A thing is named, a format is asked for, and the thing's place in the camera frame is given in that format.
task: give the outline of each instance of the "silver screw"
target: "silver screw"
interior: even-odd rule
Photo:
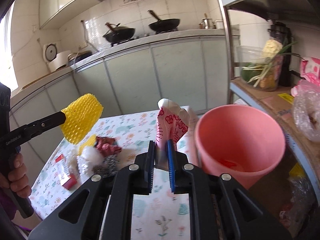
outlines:
[[[221,178],[222,178],[223,180],[231,180],[231,175],[228,174],[228,173],[223,173],[223,174],[221,175]]]
[[[193,165],[190,164],[190,163],[188,163],[188,164],[185,164],[185,165],[183,166],[183,168],[184,168],[185,170],[187,170],[187,171],[191,171],[191,170],[193,170]]]
[[[137,164],[131,164],[129,166],[130,171],[136,171],[137,169],[139,169],[139,165],[137,165]]]
[[[97,182],[101,179],[101,176],[98,175],[98,174],[95,174],[91,177],[91,180],[94,181],[94,182]]]

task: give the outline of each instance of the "floral tablecloth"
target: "floral tablecloth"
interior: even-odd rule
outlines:
[[[187,154],[190,163],[198,166],[194,142],[194,128],[198,117],[188,106],[189,131],[178,141],[178,151]],[[116,138],[123,148],[119,154],[120,167],[134,162],[135,156],[146,152],[150,140],[156,139],[156,117],[158,110],[101,118],[84,141],[93,134]],[[45,219],[80,185],[66,190],[60,185],[54,160],[74,146],[63,139],[53,152],[32,187],[30,200],[38,216]],[[169,173],[154,170],[152,193],[149,196],[135,195],[132,211],[131,239],[190,239],[189,199],[187,194],[171,193]]]

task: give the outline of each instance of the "stove burner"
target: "stove burner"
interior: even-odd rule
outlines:
[[[119,43],[111,43],[111,47],[116,46],[116,45],[120,45],[120,44],[123,44],[123,43],[126,43],[126,42],[128,42],[128,41],[133,41],[133,40],[134,40],[134,38],[131,38],[131,39],[126,40],[126,41],[121,41],[121,42],[119,42]]]
[[[156,34],[161,34],[161,33],[172,33],[172,32],[176,32],[178,31],[178,28],[173,28],[172,30],[169,30],[169,31],[165,31],[165,32],[156,32]]]

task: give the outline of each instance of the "blue shelf edge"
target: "blue shelf edge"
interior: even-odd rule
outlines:
[[[239,88],[235,84],[230,83],[230,90],[234,92],[236,95],[238,95],[240,98],[242,98],[250,106],[267,113],[263,107],[261,107],[254,99],[252,99],[247,93],[245,93],[241,88]],[[296,144],[292,136],[289,133],[287,133],[284,129],[282,129],[282,131],[284,132],[287,145],[292,150],[298,162],[303,167],[305,173],[309,177],[313,190],[316,194],[318,206],[320,206],[320,186],[314,170],[309,165],[309,161],[307,160],[306,156],[304,155],[300,147]]]

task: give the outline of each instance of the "human hand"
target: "human hand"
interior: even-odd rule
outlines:
[[[31,187],[29,186],[29,179],[26,175],[27,167],[23,163],[23,156],[18,153],[14,159],[13,171],[8,175],[9,181],[0,173],[0,187],[11,188],[19,197],[26,198],[31,195]]]

